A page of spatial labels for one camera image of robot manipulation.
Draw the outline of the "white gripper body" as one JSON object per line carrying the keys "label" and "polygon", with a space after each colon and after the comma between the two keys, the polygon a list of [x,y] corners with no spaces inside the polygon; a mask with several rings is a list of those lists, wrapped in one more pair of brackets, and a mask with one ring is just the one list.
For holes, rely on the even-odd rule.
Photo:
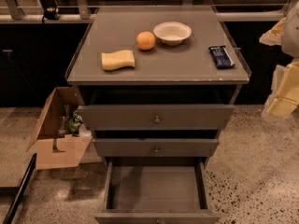
{"label": "white gripper body", "polygon": [[299,57],[299,1],[289,11],[284,22],[281,48],[293,58]]}

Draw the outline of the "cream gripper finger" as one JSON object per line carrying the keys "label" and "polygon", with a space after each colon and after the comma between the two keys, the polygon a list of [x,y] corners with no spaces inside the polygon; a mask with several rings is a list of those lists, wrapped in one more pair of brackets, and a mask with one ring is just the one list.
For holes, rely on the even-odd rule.
{"label": "cream gripper finger", "polygon": [[285,18],[282,18],[270,30],[262,34],[262,36],[259,38],[259,42],[267,46],[280,46],[285,20]]}
{"label": "cream gripper finger", "polygon": [[262,112],[264,119],[284,119],[299,106],[299,61],[277,65],[273,73],[271,94]]}

